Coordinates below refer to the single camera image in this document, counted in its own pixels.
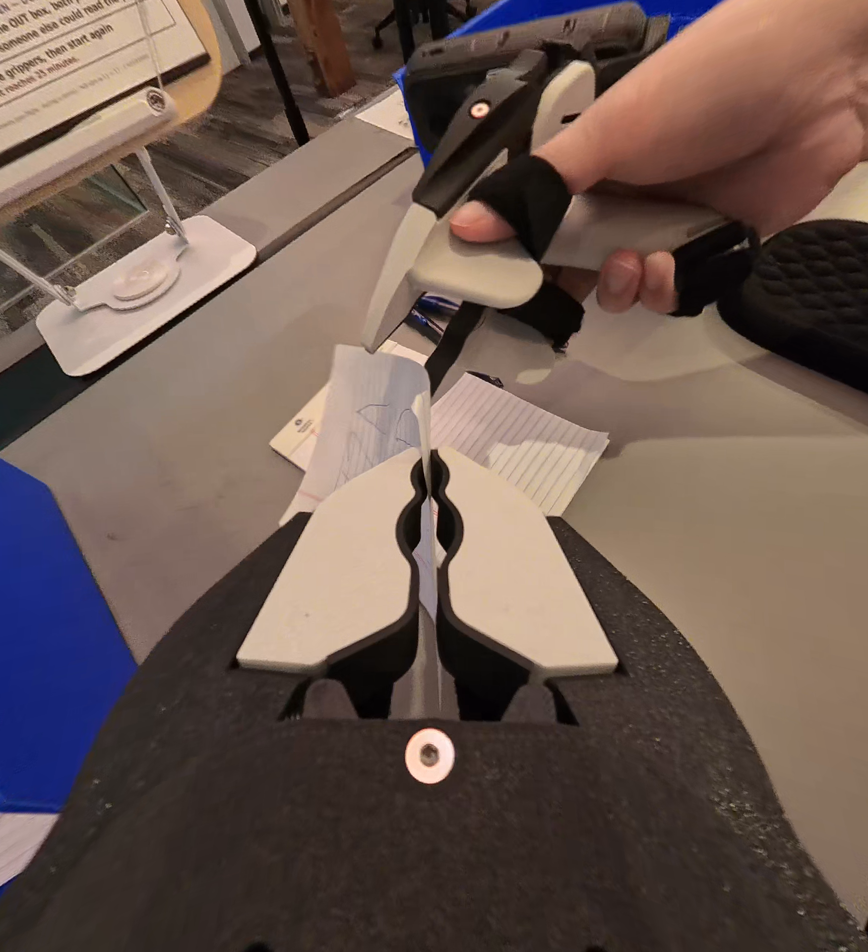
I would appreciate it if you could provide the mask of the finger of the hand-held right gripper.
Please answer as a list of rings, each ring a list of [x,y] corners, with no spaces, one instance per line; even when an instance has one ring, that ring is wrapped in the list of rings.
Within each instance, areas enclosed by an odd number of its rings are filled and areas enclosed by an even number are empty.
[[[483,304],[463,302],[448,322],[435,350],[426,361],[429,393],[436,396],[444,379],[457,363],[467,339],[484,317]]]
[[[364,325],[364,350],[374,354],[416,301],[409,273],[438,224],[436,214],[412,203],[399,225],[372,292]]]

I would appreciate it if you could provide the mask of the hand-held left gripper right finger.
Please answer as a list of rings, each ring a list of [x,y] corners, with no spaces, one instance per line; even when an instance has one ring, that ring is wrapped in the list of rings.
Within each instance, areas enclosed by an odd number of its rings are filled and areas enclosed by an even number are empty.
[[[439,623],[529,680],[613,674],[618,657],[547,517],[521,490],[452,448],[436,478]]]

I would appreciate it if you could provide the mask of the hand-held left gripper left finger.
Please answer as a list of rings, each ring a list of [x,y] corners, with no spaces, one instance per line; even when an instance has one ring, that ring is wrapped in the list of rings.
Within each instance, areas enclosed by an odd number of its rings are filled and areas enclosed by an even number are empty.
[[[402,677],[419,640],[424,463],[409,448],[347,482],[305,520],[240,646],[240,667]]]

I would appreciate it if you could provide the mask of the blue plastic bin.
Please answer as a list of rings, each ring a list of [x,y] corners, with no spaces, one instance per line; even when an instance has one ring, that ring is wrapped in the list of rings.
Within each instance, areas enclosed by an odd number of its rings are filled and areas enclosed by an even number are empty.
[[[533,136],[539,145],[700,12],[690,2],[497,2],[418,46],[396,77],[424,166],[474,90],[524,52],[551,59],[553,91]]]
[[[0,812],[61,813],[136,668],[50,489],[0,459]]]

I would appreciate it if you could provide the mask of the white lined notepad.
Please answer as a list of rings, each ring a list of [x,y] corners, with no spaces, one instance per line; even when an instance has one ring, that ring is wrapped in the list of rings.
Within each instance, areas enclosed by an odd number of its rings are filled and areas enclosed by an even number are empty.
[[[318,438],[327,422],[326,384],[294,419],[270,441],[285,460],[305,473],[302,486],[279,519],[286,524],[299,512],[317,507],[326,493],[387,458],[421,445],[413,410],[395,425],[394,446],[375,450],[368,435],[356,432],[353,422],[335,426],[346,438],[342,461],[326,489],[316,487],[310,475],[321,476],[314,465]],[[474,376],[464,375],[434,406],[431,435],[436,448],[452,448],[520,490],[547,516],[561,516],[609,444],[606,433],[586,429],[544,411],[512,393]]]

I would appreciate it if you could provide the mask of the torn written notepad sheet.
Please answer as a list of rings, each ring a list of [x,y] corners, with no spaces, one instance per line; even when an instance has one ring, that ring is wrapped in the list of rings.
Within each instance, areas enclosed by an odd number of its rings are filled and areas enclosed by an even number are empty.
[[[388,342],[369,354],[335,347],[325,387],[297,414],[312,419],[303,448],[291,457],[305,476],[280,523],[316,509],[333,491],[409,448],[428,449],[430,396],[427,356]],[[415,719],[441,712],[443,675],[437,658],[434,540],[437,509],[425,504],[413,557],[420,570],[419,655],[397,684],[392,715]]]

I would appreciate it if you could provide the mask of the person's right hand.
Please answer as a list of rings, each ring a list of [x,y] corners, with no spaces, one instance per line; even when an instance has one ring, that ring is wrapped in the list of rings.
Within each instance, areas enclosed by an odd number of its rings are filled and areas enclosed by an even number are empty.
[[[779,232],[868,162],[868,1],[722,2],[538,154],[572,193],[628,185]]]

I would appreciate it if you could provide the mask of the white printed paper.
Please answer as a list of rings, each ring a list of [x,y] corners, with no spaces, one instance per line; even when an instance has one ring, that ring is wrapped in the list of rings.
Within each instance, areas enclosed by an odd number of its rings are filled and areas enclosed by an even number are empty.
[[[414,131],[404,102],[404,95],[397,85],[384,91],[355,113],[355,118],[391,134],[414,142]]]

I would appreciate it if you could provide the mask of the black metal pole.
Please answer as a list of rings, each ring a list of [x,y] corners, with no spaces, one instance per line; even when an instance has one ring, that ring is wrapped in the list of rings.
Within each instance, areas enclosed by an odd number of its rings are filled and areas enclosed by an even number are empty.
[[[303,147],[310,141],[309,130],[304,115],[296,101],[285,74],[285,69],[277,52],[271,31],[259,1],[245,1],[248,15],[259,40],[262,55],[275,82],[282,100],[286,121],[294,141]]]

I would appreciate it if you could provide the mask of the instruction board on white stand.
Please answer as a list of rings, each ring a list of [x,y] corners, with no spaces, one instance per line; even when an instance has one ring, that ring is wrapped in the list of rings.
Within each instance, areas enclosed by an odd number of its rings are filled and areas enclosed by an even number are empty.
[[[108,366],[255,262],[255,246],[210,217],[180,218],[146,150],[202,116],[222,77],[202,2],[0,2],[0,225],[130,154],[165,219],[76,287],[0,247],[51,298],[36,328],[66,375]]]

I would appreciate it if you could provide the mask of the black quilted pad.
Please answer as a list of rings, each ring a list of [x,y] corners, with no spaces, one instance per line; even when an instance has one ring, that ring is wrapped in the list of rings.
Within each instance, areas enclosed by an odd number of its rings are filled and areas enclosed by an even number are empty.
[[[868,395],[868,223],[816,220],[774,235],[718,312],[758,347]]]

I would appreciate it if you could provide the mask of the wooden post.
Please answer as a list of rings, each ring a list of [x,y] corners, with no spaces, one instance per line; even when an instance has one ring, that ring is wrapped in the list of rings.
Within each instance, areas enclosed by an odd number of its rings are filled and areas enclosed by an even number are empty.
[[[357,82],[332,1],[288,1],[299,42],[324,98],[338,98]]]

